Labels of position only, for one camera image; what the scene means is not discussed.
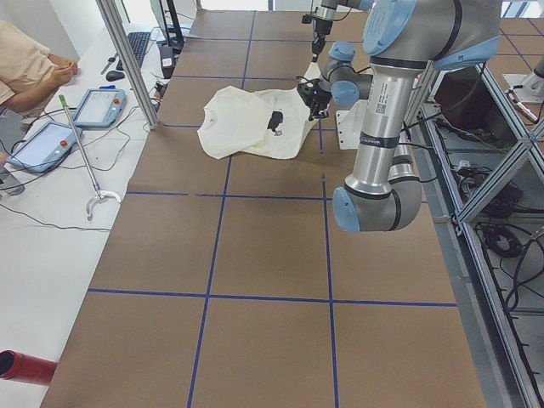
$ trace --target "person's arm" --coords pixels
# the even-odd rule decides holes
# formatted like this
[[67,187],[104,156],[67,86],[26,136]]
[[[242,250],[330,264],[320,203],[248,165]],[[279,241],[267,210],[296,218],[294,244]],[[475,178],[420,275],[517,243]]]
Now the person's arm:
[[72,74],[77,75],[79,68],[77,67],[77,62],[74,59],[59,57],[58,55],[55,55],[55,54],[50,54],[48,58],[55,65],[69,66],[71,68]]
[[60,86],[68,83],[71,80],[72,75],[71,66],[57,67],[48,79],[32,89],[17,93],[3,102],[0,106],[9,108],[15,112],[29,111],[40,105]]

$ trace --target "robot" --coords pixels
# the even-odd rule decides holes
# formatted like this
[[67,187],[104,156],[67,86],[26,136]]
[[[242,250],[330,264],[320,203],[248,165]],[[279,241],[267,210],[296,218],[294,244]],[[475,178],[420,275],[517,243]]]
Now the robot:
[[333,99],[352,106],[367,99],[354,170],[334,190],[334,216],[348,232],[400,230],[416,217],[422,187],[407,146],[403,120],[416,77],[429,61],[437,71],[491,58],[499,45],[500,0],[322,0],[303,23],[314,24],[312,61],[331,33],[339,5],[371,13],[363,49],[372,75],[355,71],[354,45],[335,42],[320,77],[299,84],[310,119],[327,117]]

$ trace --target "black print on cloth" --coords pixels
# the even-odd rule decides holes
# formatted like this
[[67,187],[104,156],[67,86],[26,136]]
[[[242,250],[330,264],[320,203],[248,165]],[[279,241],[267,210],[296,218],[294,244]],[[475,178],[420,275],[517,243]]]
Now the black print on cloth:
[[267,129],[270,129],[276,136],[281,136],[281,130],[277,128],[283,123],[283,113],[278,110],[272,112],[272,117],[269,120],[269,126]]

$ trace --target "red cylinder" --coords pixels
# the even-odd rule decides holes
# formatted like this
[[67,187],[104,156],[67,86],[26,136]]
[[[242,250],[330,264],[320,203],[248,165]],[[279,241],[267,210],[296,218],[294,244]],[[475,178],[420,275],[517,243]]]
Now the red cylinder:
[[6,350],[0,353],[0,378],[20,383],[49,385],[57,363]]

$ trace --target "green tip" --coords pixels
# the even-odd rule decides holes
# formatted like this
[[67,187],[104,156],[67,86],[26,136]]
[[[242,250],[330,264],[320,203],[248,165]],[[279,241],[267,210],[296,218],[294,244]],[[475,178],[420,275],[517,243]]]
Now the green tip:
[[64,95],[59,95],[59,99],[60,99],[60,103],[62,104],[63,108],[68,106],[68,104],[66,103],[66,99],[65,99]]

